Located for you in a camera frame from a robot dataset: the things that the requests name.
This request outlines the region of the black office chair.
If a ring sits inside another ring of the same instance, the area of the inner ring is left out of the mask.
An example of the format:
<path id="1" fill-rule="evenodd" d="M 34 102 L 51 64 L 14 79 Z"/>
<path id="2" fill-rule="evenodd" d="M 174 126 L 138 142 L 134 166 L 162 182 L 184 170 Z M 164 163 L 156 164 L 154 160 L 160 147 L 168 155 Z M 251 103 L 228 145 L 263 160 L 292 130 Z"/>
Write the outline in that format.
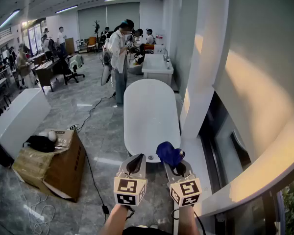
<path id="1" fill-rule="evenodd" d="M 65 85 L 67 85 L 71 79 L 78 83 L 78 77 L 85 78 L 84 74 L 77 73 L 77 61 L 73 59 L 75 56 L 64 54 L 60 47 L 56 48 L 56 52 L 61 65 L 61 72 L 64 77 Z"/>

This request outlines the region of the person's black shirt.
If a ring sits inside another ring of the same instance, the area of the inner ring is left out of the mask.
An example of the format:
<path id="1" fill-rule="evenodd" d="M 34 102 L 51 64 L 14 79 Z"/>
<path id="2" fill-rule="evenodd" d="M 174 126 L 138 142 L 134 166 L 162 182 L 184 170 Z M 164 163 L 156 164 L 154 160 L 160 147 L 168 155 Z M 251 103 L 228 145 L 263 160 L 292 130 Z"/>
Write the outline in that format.
<path id="1" fill-rule="evenodd" d="M 152 227 L 132 226 L 123 230 L 122 235 L 171 235 L 160 229 Z"/>

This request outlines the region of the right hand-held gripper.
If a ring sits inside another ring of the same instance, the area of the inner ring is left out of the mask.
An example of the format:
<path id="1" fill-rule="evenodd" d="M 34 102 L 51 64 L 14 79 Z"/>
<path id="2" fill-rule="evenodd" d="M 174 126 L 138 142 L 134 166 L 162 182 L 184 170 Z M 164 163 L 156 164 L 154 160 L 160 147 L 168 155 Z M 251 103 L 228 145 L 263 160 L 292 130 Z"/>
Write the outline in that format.
<path id="1" fill-rule="evenodd" d="M 164 168 L 168 178 L 169 195 L 179 207 L 194 205 L 199 201 L 202 193 L 200 180 L 194 174 L 191 165 L 182 160 L 180 174 L 176 176 L 172 166 L 164 162 Z"/>

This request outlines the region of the black framed window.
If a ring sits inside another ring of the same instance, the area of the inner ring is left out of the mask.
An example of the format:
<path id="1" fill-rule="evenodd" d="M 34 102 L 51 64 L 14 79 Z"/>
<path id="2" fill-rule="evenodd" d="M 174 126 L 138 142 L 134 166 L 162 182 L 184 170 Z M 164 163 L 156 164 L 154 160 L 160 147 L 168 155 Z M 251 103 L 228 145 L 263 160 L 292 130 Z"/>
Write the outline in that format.
<path id="1" fill-rule="evenodd" d="M 245 144 L 217 93 L 213 93 L 199 137 L 212 193 L 251 166 Z M 260 196 L 213 218 L 216 235 L 294 235 L 294 170 Z"/>

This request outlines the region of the white standing fan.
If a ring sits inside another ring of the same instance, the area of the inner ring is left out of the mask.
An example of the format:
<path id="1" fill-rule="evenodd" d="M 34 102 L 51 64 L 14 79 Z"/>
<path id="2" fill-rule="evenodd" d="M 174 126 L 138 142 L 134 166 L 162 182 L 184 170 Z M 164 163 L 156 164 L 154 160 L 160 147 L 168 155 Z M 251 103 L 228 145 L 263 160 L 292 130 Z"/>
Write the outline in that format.
<path id="1" fill-rule="evenodd" d="M 109 79 L 111 78 L 111 53 L 108 49 L 107 44 L 105 44 L 102 48 L 102 64 L 103 64 L 103 71 L 101 76 L 101 82 L 100 84 L 104 86 L 109 82 Z"/>

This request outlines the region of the white rectangular tub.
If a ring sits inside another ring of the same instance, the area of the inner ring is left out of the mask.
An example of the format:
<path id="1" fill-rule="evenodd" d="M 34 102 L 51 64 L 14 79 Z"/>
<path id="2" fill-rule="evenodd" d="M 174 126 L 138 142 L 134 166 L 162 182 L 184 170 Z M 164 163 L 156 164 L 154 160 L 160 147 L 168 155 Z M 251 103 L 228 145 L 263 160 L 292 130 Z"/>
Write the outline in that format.
<path id="1" fill-rule="evenodd" d="M 25 89 L 0 116 L 0 145 L 13 159 L 50 109 L 41 89 Z"/>

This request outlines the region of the blue cloth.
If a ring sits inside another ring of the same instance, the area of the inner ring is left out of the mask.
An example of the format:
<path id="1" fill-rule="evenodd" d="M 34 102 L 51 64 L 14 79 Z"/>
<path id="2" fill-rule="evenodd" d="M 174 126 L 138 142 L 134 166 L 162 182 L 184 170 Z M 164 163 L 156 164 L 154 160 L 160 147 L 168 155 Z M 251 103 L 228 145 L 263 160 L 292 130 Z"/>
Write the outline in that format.
<path id="1" fill-rule="evenodd" d="M 167 163 L 173 168 L 176 168 L 185 157 L 185 152 L 180 148 L 165 141 L 157 146 L 156 154 L 162 163 Z"/>

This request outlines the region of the brown cardboard box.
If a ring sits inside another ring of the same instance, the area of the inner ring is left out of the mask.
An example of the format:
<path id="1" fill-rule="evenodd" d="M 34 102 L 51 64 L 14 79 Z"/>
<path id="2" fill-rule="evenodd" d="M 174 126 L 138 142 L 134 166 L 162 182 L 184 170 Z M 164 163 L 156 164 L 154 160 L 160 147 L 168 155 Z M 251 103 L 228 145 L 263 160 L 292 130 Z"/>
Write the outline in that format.
<path id="1" fill-rule="evenodd" d="M 40 192 L 76 203 L 86 157 L 77 132 L 47 129 L 38 135 L 54 142 L 55 150 L 44 153 L 25 144 L 12 165 L 13 171 Z"/>

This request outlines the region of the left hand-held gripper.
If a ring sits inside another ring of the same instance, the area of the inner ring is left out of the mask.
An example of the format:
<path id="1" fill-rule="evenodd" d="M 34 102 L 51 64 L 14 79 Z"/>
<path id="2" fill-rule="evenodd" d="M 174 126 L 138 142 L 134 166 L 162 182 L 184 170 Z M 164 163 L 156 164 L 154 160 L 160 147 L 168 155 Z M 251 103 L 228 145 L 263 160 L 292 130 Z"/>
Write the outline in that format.
<path id="1" fill-rule="evenodd" d="M 140 204 L 147 189 L 146 166 L 146 156 L 142 153 L 122 162 L 119 173 L 114 178 L 116 204 L 125 206 Z"/>

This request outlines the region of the orange chair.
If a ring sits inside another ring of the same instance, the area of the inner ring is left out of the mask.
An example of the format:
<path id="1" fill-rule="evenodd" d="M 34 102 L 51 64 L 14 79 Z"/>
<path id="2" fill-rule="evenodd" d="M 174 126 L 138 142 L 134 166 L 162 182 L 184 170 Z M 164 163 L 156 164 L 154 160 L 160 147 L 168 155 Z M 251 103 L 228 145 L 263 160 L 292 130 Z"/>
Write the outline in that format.
<path id="1" fill-rule="evenodd" d="M 88 49 L 88 52 L 90 52 L 91 50 L 93 52 L 96 52 L 98 50 L 97 38 L 96 37 L 90 37 L 89 38 L 89 41 L 87 43 L 87 49 Z"/>

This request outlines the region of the dark wooden desk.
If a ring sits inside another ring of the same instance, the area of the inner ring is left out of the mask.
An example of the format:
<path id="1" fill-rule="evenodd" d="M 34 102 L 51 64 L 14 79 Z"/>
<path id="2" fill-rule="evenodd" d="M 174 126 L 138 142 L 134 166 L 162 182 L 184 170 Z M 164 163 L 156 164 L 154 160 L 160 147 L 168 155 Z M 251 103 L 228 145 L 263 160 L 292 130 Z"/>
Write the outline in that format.
<path id="1" fill-rule="evenodd" d="M 54 92 L 53 81 L 57 81 L 61 74 L 60 59 L 45 62 L 36 69 L 36 73 L 43 93 L 45 93 L 45 87 L 50 87 L 51 91 Z"/>

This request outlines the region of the grey roller blinds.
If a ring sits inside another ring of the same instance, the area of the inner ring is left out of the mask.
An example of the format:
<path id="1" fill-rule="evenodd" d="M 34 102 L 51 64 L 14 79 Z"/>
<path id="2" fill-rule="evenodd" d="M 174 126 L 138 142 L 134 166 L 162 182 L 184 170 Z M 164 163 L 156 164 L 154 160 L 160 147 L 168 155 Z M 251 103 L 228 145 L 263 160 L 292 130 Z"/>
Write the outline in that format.
<path id="1" fill-rule="evenodd" d="M 140 4 L 119 3 L 103 5 L 78 11 L 79 34 L 81 39 L 95 37 L 94 21 L 99 21 L 98 36 L 106 27 L 113 31 L 122 21 L 130 19 L 134 22 L 134 29 L 140 27 Z"/>

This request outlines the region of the white oval bathtub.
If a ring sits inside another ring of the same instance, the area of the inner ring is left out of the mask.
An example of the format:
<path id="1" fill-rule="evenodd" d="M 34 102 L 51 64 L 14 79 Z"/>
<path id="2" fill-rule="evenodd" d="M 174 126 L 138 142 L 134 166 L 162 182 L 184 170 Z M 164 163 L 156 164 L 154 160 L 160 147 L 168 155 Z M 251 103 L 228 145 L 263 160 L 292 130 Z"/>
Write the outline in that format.
<path id="1" fill-rule="evenodd" d="M 126 88 L 123 99 L 124 144 L 130 155 L 142 153 L 148 163 L 159 163 L 159 144 L 168 141 L 175 148 L 180 147 L 176 98 L 169 85 L 141 79 Z"/>

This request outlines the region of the person's left forearm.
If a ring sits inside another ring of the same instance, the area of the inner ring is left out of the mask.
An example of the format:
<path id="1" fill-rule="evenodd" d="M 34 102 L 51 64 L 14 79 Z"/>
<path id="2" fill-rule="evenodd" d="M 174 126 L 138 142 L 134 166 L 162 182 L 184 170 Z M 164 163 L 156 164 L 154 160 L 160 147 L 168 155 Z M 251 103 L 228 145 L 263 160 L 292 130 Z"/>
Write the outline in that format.
<path id="1" fill-rule="evenodd" d="M 116 204 L 99 235 L 122 235 L 130 206 Z"/>

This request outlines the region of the person's right forearm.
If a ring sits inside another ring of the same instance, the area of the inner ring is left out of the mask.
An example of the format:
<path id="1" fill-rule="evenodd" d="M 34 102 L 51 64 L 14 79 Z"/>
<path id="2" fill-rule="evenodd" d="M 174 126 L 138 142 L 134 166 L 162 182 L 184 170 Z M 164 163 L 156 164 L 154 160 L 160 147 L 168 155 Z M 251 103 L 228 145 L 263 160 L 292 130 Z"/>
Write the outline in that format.
<path id="1" fill-rule="evenodd" d="M 178 235 L 200 235 L 192 206 L 179 208 Z"/>

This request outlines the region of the black bag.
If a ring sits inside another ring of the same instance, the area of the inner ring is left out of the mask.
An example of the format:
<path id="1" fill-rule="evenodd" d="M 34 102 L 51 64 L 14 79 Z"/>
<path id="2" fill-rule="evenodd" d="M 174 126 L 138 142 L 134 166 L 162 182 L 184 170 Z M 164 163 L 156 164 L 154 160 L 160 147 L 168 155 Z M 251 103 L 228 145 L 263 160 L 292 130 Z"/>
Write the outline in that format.
<path id="1" fill-rule="evenodd" d="M 55 150 L 54 142 L 52 142 L 48 137 L 33 135 L 30 136 L 24 143 L 34 150 L 44 153 L 51 153 Z"/>

